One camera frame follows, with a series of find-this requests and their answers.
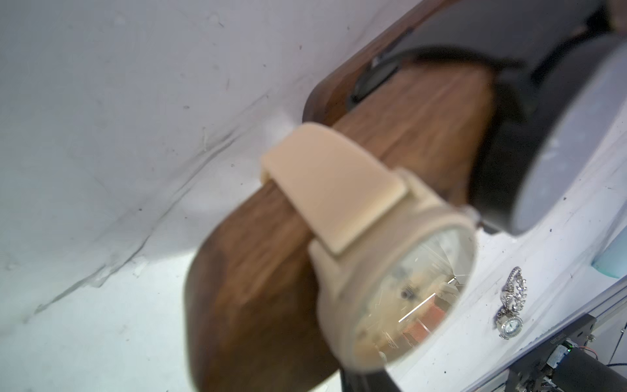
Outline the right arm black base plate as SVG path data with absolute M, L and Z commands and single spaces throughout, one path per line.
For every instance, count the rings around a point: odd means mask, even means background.
M 547 337 L 509 367 L 505 391 L 543 391 L 551 389 L 550 379 L 559 362 L 573 349 L 588 341 L 597 320 L 585 314 Z

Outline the beige band watch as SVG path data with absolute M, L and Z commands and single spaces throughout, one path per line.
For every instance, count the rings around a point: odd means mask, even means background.
M 261 166 L 314 234 L 318 324 L 343 368 L 381 370 L 448 323 L 474 269 L 478 212 L 314 122 Z

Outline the wooden watch stand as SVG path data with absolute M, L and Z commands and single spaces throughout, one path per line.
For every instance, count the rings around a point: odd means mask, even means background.
M 310 93 L 303 117 L 333 126 L 392 167 L 413 170 L 464 205 L 494 113 L 493 71 L 463 61 L 406 64 L 357 108 L 346 101 L 367 64 L 447 6 L 423 1 Z M 272 183 L 199 249 L 185 284 L 189 368 L 200 391 L 307 391 L 338 367 L 319 331 L 305 222 Z

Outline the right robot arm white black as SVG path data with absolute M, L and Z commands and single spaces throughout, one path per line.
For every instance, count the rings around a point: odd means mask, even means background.
M 551 379 L 566 392 L 626 392 L 626 377 L 579 348 L 558 363 Z

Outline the light blue small object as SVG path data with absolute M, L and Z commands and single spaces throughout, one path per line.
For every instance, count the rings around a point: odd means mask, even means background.
M 617 235 L 606 249 L 593 261 L 599 273 L 614 279 L 626 276 L 626 231 Z

